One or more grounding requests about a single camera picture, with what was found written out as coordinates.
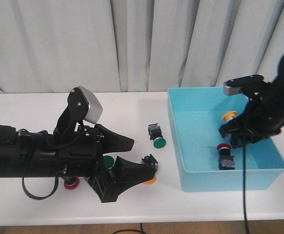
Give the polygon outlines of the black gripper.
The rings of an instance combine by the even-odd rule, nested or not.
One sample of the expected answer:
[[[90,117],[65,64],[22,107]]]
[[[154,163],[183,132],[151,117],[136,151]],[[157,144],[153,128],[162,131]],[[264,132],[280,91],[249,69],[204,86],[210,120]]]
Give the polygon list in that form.
[[[263,89],[248,98],[244,112],[239,117],[223,118],[225,124],[218,129],[222,138],[231,135],[233,148],[277,135],[284,126],[284,77],[264,81]]]
[[[124,191],[152,179],[155,170],[119,156],[112,171],[106,169],[103,154],[129,152],[134,139],[87,122],[87,111],[79,88],[73,88],[53,133],[43,130],[34,135],[32,175],[55,179],[84,177],[102,203],[115,202]]]

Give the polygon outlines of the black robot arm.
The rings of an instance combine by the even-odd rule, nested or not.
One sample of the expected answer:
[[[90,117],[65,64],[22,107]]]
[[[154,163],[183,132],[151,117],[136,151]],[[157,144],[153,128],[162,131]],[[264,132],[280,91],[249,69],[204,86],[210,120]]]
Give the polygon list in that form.
[[[0,178],[52,177],[73,189],[83,177],[102,203],[115,202],[127,189],[152,180],[157,161],[146,156],[141,163],[117,157],[112,166],[106,153],[129,152],[134,140],[98,123],[102,106],[82,86],[71,90],[67,107],[52,134],[31,133],[0,125]]]
[[[281,133],[284,126],[284,54],[272,82],[265,82],[261,75],[251,75],[226,81],[223,91],[227,96],[243,94],[248,97],[244,111],[219,128],[222,137],[231,136],[233,148]]]

